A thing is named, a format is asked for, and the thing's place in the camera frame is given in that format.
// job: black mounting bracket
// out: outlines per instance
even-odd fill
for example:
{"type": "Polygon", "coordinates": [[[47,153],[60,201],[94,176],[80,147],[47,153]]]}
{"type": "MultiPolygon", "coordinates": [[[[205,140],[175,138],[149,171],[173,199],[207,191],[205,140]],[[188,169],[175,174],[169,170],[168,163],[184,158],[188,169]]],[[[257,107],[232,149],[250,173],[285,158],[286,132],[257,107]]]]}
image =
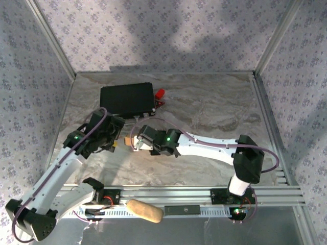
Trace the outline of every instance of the black mounting bracket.
{"type": "MultiPolygon", "coordinates": [[[[14,220],[15,215],[21,207],[22,200],[11,199],[6,204],[6,211],[11,219],[14,220]]],[[[31,210],[24,208],[17,220],[17,226],[25,231],[35,240],[41,241],[49,236],[56,226],[55,219],[57,211],[49,210],[46,214],[35,213],[36,209],[31,210]]]]}
{"type": "Polygon", "coordinates": [[[83,180],[83,183],[87,183],[93,187],[94,190],[96,190],[96,194],[91,202],[91,204],[103,204],[108,205],[111,204],[111,200],[105,198],[110,197],[112,199],[112,202],[114,205],[118,205],[120,198],[121,198],[121,190],[119,189],[105,189],[104,184],[102,184],[100,181],[93,179],[93,178],[87,178],[83,180]]]}
{"type": "MultiPolygon", "coordinates": [[[[240,135],[237,143],[257,146],[247,135],[240,135]]],[[[234,158],[233,166],[237,178],[251,184],[258,184],[260,182],[260,175],[265,157],[263,151],[253,148],[237,147],[232,157],[234,158]]]]}
{"type": "Polygon", "coordinates": [[[210,190],[211,204],[213,205],[242,205],[244,198],[248,198],[251,204],[255,204],[255,198],[252,196],[251,189],[246,189],[243,196],[238,196],[229,193],[227,188],[217,188],[210,190]]]}
{"type": "Polygon", "coordinates": [[[137,139],[148,146],[152,146],[151,156],[166,155],[180,156],[177,151],[178,139],[181,132],[178,129],[156,130],[148,125],[144,125],[137,135],[137,139]]]}
{"type": "MultiPolygon", "coordinates": [[[[103,112],[94,112],[89,123],[81,125],[77,130],[71,132],[67,136],[67,139],[63,143],[63,147],[72,148],[76,145],[98,124],[102,117],[103,112]]],[[[90,135],[90,137],[76,148],[75,154],[81,154],[85,159],[87,159],[89,155],[97,151],[98,148],[114,152],[114,141],[118,139],[124,123],[125,121],[120,117],[107,115],[102,124],[90,135]]]]}

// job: red wire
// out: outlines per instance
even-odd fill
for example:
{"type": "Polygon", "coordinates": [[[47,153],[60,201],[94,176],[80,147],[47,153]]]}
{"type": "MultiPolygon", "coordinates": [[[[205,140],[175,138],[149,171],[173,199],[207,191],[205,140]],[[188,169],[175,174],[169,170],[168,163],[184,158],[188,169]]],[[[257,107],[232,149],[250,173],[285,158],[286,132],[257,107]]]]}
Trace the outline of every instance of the red wire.
{"type": "Polygon", "coordinates": [[[103,198],[109,199],[111,201],[111,205],[113,206],[113,200],[112,200],[112,198],[110,196],[105,195],[103,198]]]}
{"type": "Polygon", "coordinates": [[[250,207],[247,209],[247,210],[250,210],[250,208],[251,208],[251,202],[250,202],[250,199],[247,198],[247,197],[245,197],[244,199],[247,200],[247,202],[250,204],[250,207]]]}

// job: aluminum frame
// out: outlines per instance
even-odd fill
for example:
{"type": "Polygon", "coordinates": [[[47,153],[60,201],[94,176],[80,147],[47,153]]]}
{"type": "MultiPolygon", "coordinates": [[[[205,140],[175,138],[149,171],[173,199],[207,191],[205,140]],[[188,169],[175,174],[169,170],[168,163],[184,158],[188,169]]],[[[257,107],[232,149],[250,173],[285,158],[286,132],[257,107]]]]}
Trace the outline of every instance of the aluminum frame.
{"type": "Polygon", "coordinates": [[[68,61],[68,58],[65,55],[64,51],[62,50],[54,32],[52,31],[46,18],[44,17],[39,4],[37,3],[36,0],[25,0],[25,2],[27,3],[28,7],[31,9],[35,20],[38,22],[45,38],[47,39],[53,51],[55,52],[56,56],[58,57],[61,65],[63,66],[64,70],[69,76],[69,79],[70,80],[75,79],[76,73],[73,67],[71,66],[70,62],[68,61]]]}
{"type": "MultiPolygon", "coordinates": [[[[286,167],[286,162],[284,159],[284,155],[282,152],[282,149],[280,148],[281,145],[283,145],[281,136],[279,135],[277,130],[277,123],[275,121],[275,118],[273,114],[270,113],[272,111],[270,103],[267,99],[263,99],[266,96],[266,90],[262,81],[262,78],[260,74],[252,75],[250,77],[251,82],[253,84],[253,88],[255,90],[256,97],[258,99],[258,104],[261,108],[262,114],[264,116],[264,122],[266,125],[266,129],[268,131],[270,140],[271,140],[271,145],[274,148],[275,153],[278,155],[279,160],[280,160],[280,165],[283,168],[283,172],[285,174],[285,179],[288,183],[288,185],[297,185],[296,180],[294,177],[289,173],[287,167],[286,167]]],[[[302,237],[302,240],[304,244],[319,244],[318,237],[316,234],[316,231],[313,227],[313,224],[311,222],[311,218],[308,212],[308,208],[306,206],[299,207],[299,206],[294,206],[293,207],[294,215],[296,217],[297,225],[300,230],[300,234],[302,237]]]]}
{"type": "Polygon", "coordinates": [[[255,68],[255,74],[262,74],[266,66],[268,65],[273,53],[275,52],[277,46],[281,42],[284,34],[286,33],[288,27],[290,26],[291,22],[293,21],[299,7],[303,3],[303,0],[290,0],[289,4],[284,11],[279,24],[277,25],[270,41],[261,55],[259,62],[255,68]]]}
{"type": "MultiPolygon", "coordinates": [[[[57,197],[69,192],[76,185],[64,185],[57,197]]],[[[212,205],[211,189],[227,189],[227,186],[107,186],[105,189],[120,189],[120,206],[130,199],[137,199],[157,207],[199,205],[200,207],[238,207],[239,205],[212,205]]],[[[299,186],[254,186],[260,207],[305,206],[299,186]]]]}
{"type": "Polygon", "coordinates": [[[69,101],[69,98],[71,96],[71,92],[72,92],[74,83],[75,83],[75,79],[72,80],[71,85],[69,86],[67,97],[66,97],[65,103],[63,105],[62,111],[61,111],[61,115],[60,115],[60,119],[59,119],[59,126],[57,127],[55,137],[54,137],[54,139],[52,141],[52,144],[51,144],[51,147],[50,147],[50,152],[49,152],[48,158],[46,159],[46,163],[44,165],[44,172],[49,168],[51,158],[52,158],[52,155],[53,155],[53,151],[55,150],[56,142],[57,142],[57,139],[58,139],[58,136],[59,136],[59,133],[60,133],[60,126],[62,124],[63,118],[65,117],[65,112],[66,112],[66,109],[67,109],[68,101],[69,101]]]}

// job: small black label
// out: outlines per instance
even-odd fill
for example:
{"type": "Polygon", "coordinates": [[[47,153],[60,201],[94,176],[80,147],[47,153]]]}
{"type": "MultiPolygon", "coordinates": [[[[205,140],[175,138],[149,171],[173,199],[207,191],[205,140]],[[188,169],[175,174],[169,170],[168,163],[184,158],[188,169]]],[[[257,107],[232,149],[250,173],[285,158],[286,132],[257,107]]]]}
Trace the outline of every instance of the small black label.
{"type": "Polygon", "coordinates": [[[200,215],[199,205],[165,206],[165,215],[200,215]]]}
{"type": "Polygon", "coordinates": [[[248,204],[248,201],[251,204],[255,204],[255,198],[252,196],[253,192],[250,188],[246,189],[243,196],[234,195],[231,193],[228,193],[228,189],[211,189],[210,195],[211,195],[211,204],[223,204],[223,205],[232,205],[232,204],[248,204]]]}

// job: red object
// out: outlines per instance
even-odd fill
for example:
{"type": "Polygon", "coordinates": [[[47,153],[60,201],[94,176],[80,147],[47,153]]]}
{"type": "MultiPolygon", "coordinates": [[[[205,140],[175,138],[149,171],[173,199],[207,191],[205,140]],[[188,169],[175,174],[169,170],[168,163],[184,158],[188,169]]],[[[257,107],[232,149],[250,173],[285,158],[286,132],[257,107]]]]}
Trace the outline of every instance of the red object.
{"type": "Polygon", "coordinates": [[[165,104],[164,102],[158,101],[158,100],[155,100],[154,102],[155,102],[155,108],[156,109],[159,108],[160,106],[163,106],[165,104]]]}
{"type": "Polygon", "coordinates": [[[159,99],[161,99],[162,97],[163,97],[163,95],[165,94],[165,90],[164,89],[159,89],[159,91],[155,94],[155,98],[157,99],[157,100],[159,100],[159,99]]]}
{"type": "Polygon", "coordinates": [[[105,195],[103,198],[109,199],[110,202],[111,202],[111,206],[113,206],[113,201],[112,201],[112,198],[110,196],[105,195]]]}

